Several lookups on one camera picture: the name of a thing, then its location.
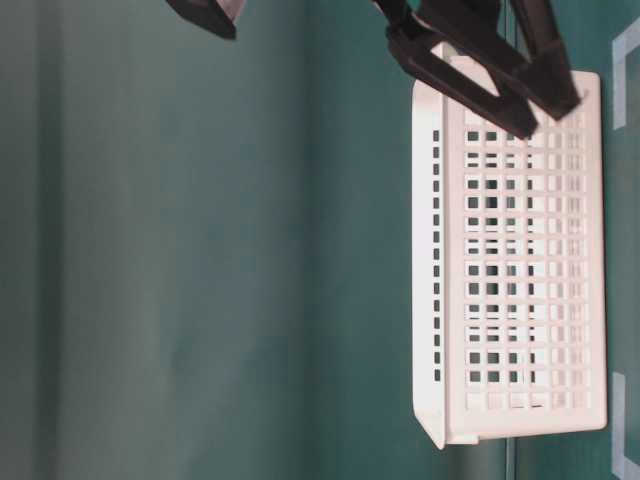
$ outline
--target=grid pattern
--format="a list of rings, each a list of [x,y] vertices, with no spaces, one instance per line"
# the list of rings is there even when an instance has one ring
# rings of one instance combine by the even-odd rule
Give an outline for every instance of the grid pattern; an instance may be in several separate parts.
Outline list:
[[[589,408],[585,118],[520,141],[464,112],[469,411]]]

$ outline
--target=mesh basket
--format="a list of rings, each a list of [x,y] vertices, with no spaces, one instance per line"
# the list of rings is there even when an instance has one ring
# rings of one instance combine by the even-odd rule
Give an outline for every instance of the mesh basket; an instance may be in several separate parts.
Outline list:
[[[416,83],[413,401],[439,448],[606,425],[600,86],[574,76],[582,105],[534,106],[528,141]]]

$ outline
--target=square hole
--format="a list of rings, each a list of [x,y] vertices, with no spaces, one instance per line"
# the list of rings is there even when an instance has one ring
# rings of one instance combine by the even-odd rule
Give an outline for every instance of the square hole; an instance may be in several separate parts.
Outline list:
[[[507,190],[516,190],[516,191],[520,191],[523,190],[524,188],[524,181],[523,181],[523,176],[522,175],[513,175],[513,176],[507,176],[506,180],[505,180],[505,187]]]
[[[507,263],[507,276],[519,277],[522,275],[522,263],[509,262]]]
[[[500,318],[500,312],[497,310],[498,305],[487,305],[487,321],[488,322],[497,322]]]
[[[507,283],[507,295],[511,297],[524,297],[524,284],[517,282]]]
[[[478,217],[468,217],[467,224],[465,226],[465,232],[479,232],[480,231],[480,219]]]
[[[472,130],[467,132],[467,143],[478,143],[480,141],[480,133]]]
[[[527,177],[527,190],[544,191],[544,177],[542,175],[530,175]]]
[[[487,295],[499,295],[500,289],[497,283],[486,284]]]
[[[522,218],[508,217],[506,220],[507,233],[524,233],[524,223]]]
[[[522,350],[509,351],[509,364],[522,365],[524,363],[524,352]]]
[[[529,284],[529,296],[532,298],[546,298],[547,285],[545,283],[530,283]]]
[[[480,188],[480,177],[477,175],[466,175],[464,181],[468,190],[477,190]]]
[[[524,207],[524,200],[522,197],[507,197],[507,210],[516,210],[521,212]]]
[[[509,305],[507,311],[507,318],[509,320],[519,320],[524,321],[527,318],[527,314],[525,311],[526,305]]]
[[[538,212],[538,213],[544,212],[545,198],[544,197],[528,197],[527,210],[529,210],[530,212]]]
[[[500,219],[496,217],[486,217],[484,219],[484,231],[487,233],[497,233],[500,230]]]
[[[498,197],[486,197],[484,199],[485,208],[498,208]]]
[[[531,376],[529,382],[534,387],[548,387],[549,386],[549,372],[546,370],[534,370],[530,372]]]
[[[544,262],[529,262],[528,273],[530,277],[544,277],[545,276],[545,263]]]
[[[480,266],[478,264],[467,263],[467,273],[472,277],[480,275]]]
[[[529,305],[529,320],[542,322],[547,319],[546,304]]]
[[[529,353],[531,365],[548,365],[547,351],[543,348],[533,348]]]

